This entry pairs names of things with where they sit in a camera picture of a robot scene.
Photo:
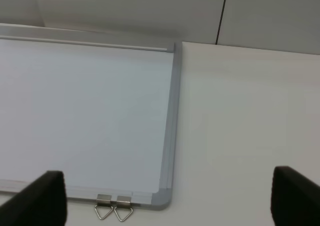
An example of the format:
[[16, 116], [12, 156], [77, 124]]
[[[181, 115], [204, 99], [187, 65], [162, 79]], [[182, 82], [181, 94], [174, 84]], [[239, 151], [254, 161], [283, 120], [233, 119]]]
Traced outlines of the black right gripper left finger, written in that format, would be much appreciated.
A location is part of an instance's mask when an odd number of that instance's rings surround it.
[[0, 206], [1, 225], [65, 225], [67, 217], [61, 171], [47, 171]]

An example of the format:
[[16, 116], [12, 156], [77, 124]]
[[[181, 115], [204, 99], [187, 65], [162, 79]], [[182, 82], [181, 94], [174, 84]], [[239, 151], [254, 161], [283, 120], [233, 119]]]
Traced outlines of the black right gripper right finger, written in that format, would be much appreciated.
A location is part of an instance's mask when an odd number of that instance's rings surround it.
[[270, 211], [275, 225], [319, 225], [319, 185], [291, 167], [275, 167]]

